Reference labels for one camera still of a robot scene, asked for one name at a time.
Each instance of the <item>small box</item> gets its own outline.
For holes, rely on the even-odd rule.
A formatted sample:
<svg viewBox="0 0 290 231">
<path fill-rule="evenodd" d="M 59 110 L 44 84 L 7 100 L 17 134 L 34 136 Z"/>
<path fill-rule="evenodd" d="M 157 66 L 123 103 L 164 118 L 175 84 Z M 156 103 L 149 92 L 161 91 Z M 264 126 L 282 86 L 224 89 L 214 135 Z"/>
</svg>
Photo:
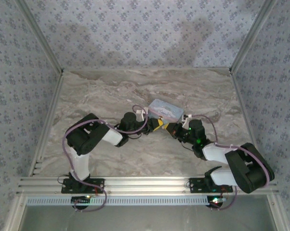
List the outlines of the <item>small box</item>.
<svg viewBox="0 0 290 231">
<path fill-rule="evenodd" d="M 164 124 L 177 123 L 184 114 L 183 108 L 155 99 L 148 106 L 148 117 L 161 119 Z"/>
</svg>

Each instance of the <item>marble surface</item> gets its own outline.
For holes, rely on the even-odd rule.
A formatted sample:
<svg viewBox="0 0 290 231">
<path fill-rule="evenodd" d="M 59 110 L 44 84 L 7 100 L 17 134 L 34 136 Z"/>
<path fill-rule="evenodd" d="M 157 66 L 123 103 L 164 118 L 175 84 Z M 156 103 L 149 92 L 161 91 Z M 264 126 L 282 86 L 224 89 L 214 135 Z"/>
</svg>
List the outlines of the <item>marble surface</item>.
<svg viewBox="0 0 290 231">
<path fill-rule="evenodd" d="M 182 107 L 186 113 L 209 116 L 220 143 L 250 141 L 229 76 L 209 70 L 120 70 L 64 72 L 63 77 L 41 176 L 69 171 L 61 139 L 82 117 L 94 113 L 115 125 L 134 104 L 148 106 L 154 99 Z M 214 140 L 210 123 L 202 121 L 207 136 Z M 162 129 L 129 140 L 121 148 L 101 141 L 90 155 L 92 176 L 196 175 L 218 165 L 196 158 Z"/>
</svg>

